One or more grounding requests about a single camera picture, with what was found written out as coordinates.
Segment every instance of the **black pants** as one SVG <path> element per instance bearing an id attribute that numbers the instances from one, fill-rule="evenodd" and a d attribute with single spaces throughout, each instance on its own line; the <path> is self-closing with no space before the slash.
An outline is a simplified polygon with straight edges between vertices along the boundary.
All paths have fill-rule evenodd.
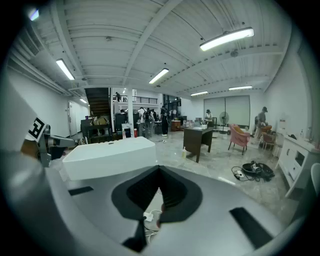
<path id="1" fill-rule="evenodd" d="M 168 120 L 162 119 L 162 134 L 168 134 Z"/>

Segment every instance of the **glossy floor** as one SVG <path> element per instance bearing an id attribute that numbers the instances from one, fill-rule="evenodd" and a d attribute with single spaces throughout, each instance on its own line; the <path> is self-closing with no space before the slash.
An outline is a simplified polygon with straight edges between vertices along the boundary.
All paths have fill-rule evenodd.
<path id="1" fill-rule="evenodd" d="M 183 131 L 169 132 L 167 137 L 153 135 L 149 138 L 155 142 L 156 157 L 159 165 L 165 165 L 184 169 L 214 179 L 225 179 L 234 183 L 241 191 L 249 197 L 264 205 L 274 213 L 283 224 L 288 225 L 297 209 L 298 201 L 285 198 L 287 187 L 281 169 L 275 170 L 278 158 L 273 157 L 270 151 L 263 151 L 261 148 L 247 147 L 242 155 L 242 147 L 233 144 L 228 150 L 230 136 L 219 134 L 217 138 L 212 138 L 211 151 L 202 145 L 199 163 L 196 163 L 196 156 L 187 152 L 186 159 L 182 158 Z M 269 182 L 262 179 L 257 181 L 239 181 L 231 172 L 232 167 L 241 167 L 251 161 L 268 165 L 275 176 Z"/>

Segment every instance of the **staircase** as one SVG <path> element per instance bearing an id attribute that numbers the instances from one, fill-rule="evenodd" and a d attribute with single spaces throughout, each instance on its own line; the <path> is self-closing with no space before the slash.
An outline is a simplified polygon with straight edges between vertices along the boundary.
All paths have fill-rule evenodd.
<path id="1" fill-rule="evenodd" d="M 93 116 L 111 116 L 109 88 L 87 88 L 85 94 Z"/>

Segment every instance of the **smoke detector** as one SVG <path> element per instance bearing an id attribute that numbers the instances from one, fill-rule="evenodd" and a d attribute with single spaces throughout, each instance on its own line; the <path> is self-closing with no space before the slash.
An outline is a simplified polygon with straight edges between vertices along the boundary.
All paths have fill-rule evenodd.
<path id="1" fill-rule="evenodd" d="M 230 53 L 230 56 L 233 58 L 237 57 L 238 55 L 239 55 L 239 52 L 237 50 L 234 50 Z"/>

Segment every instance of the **pink armchair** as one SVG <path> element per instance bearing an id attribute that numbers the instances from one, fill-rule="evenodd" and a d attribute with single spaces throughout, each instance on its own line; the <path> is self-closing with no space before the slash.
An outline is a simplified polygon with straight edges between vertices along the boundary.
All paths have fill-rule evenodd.
<path id="1" fill-rule="evenodd" d="M 233 146 L 235 144 L 243 147 L 242 155 L 244 154 L 244 151 L 247 150 L 247 144 L 250 140 L 250 133 L 239 133 L 235 130 L 235 127 L 237 127 L 236 124 L 229 124 L 230 132 L 231 132 L 231 138 L 230 138 L 230 145 L 228 150 L 230 149 L 231 143 L 233 142 Z"/>

